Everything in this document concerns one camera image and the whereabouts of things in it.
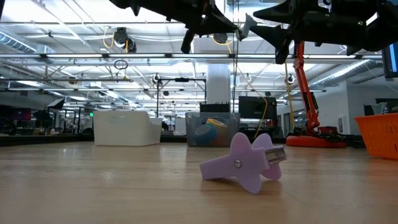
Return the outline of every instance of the wooden table surface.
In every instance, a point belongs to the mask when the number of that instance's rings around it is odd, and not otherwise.
[[[0,148],[0,223],[398,223],[398,161],[365,150],[287,147],[259,195],[204,181],[198,164],[227,148]]]

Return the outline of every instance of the orange crate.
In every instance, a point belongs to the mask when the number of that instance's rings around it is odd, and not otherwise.
[[[398,114],[355,118],[371,156],[398,159]]]

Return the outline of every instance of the ceiling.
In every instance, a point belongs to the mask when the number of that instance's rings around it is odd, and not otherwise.
[[[135,17],[130,9],[119,9],[108,0],[43,0],[44,6],[39,7],[34,0],[6,0],[3,15],[0,23],[0,31],[7,33],[23,43],[31,45],[47,46],[56,54],[123,54],[123,50],[113,45],[107,48],[104,45],[111,45],[111,37],[117,27],[127,27],[127,33],[137,45],[137,54],[180,54],[182,39],[186,28],[184,25],[171,21],[167,22],[164,16],[150,12],[146,9],[140,11],[139,16]],[[232,13],[231,1],[216,1],[218,7],[224,11],[224,14],[234,22],[241,24],[244,22],[245,13],[252,14],[256,10],[265,7],[274,6],[278,1],[250,0],[241,1],[239,11]],[[268,26],[274,26],[269,21],[259,21]],[[273,55],[274,48],[260,37],[250,33],[249,37],[242,42],[233,42],[232,35],[229,36],[230,49],[237,54],[255,54],[255,55]],[[305,53],[308,55],[340,55],[344,58],[345,46],[323,44],[321,47],[315,47],[313,43],[306,43]],[[4,44],[0,44],[0,53],[2,54],[20,54]],[[212,36],[195,38],[192,45],[193,54],[229,54],[227,45],[218,45]],[[361,51],[359,54],[379,54],[373,52]],[[46,64],[34,59],[2,58],[0,59],[7,69],[18,68],[18,77],[14,73],[2,74],[6,78],[21,78],[21,76],[44,77],[50,75],[52,79],[78,77],[78,78],[101,78],[109,81],[101,82],[101,88],[152,88],[152,77],[154,74],[162,78],[188,77],[188,78],[206,78],[207,65],[209,63],[221,63],[211,58],[201,60],[194,58],[170,59],[170,58],[134,58],[126,59],[129,67],[118,75],[118,79],[124,76],[132,82],[116,81],[117,70],[113,63],[117,58],[111,60],[88,59],[88,58],[56,58],[52,64]],[[238,67],[251,82],[254,88],[258,89],[285,89],[285,66],[272,63],[273,60],[242,60],[238,62]],[[232,60],[224,60],[233,74],[234,64]],[[304,66],[308,80],[317,78],[317,76],[326,73],[341,64],[352,63],[343,59],[330,60],[308,60]],[[294,73],[292,61],[287,64],[287,73]],[[71,85],[68,82],[42,82],[41,85],[57,86],[59,88],[87,88],[87,83],[78,83]],[[170,82],[168,88],[196,88],[193,92],[170,92],[167,98],[175,99],[194,99],[204,98],[204,92],[194,82],[175,83]],[[238,89],[247,89],[249,86],[245,79],[238,78]],[[69,95],[67,92],[58,91],[63,95]],[[145,108],[151,108],[155,103],[151,95],[155,91],[147,93],[138,91],[117,92],[118,97],[99,96],[98,93],[85,91],[78,96],[86,96],[92,102],[100,103],[122,103],[125,100],[133,103],[145,105]],[[183,114],[188,109],[197,109],[197,102],[192,101],[192,105],[182,104],[180,110],[172,109]],[[164,113],[170,113],[169,106]]]

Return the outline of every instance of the wall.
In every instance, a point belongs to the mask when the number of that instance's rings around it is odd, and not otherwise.
[[[376,104],[376,98],[398,98],[398,93],[387,86],[348,85],[349,125],[351,134],[361,134],[355,117],[364,116],[364,105]]]
[[[28,96],[21,96],[19,93],[0,93],[0,105],[34,110],[43,110],[56,99],[54,96],[39,95],[31,91],[28,93]]]
[[[326,88],[326,93],[315,93],[315,98],[319,106],[318,119],[320,126],[338,126],[338,119],[343,119],[343,133],[350,133],[349,126],[349,109],[348,109],[348,93],[347,83],[342,81],[336,87]],[[304,105],[301,101],[295,101],[293,110],[302,110]],[[277,109],[278,115],[290,112],[289,106],[279,106]]]

